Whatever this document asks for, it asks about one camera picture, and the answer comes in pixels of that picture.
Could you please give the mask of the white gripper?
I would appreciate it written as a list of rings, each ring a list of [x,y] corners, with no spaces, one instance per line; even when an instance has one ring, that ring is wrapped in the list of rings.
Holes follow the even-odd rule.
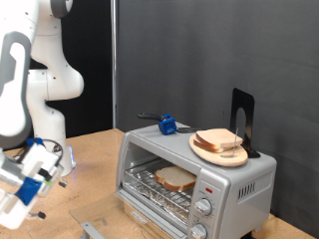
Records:
[[[46,197],[62,173],[60,157],[42,144],[34,143],[18,159],[4,152],[0,156],[0,224],[20,227],[26,217],[44,220],[46,214],[31,213],[37,200]],[[66,180],[59,185],[67,187]]]

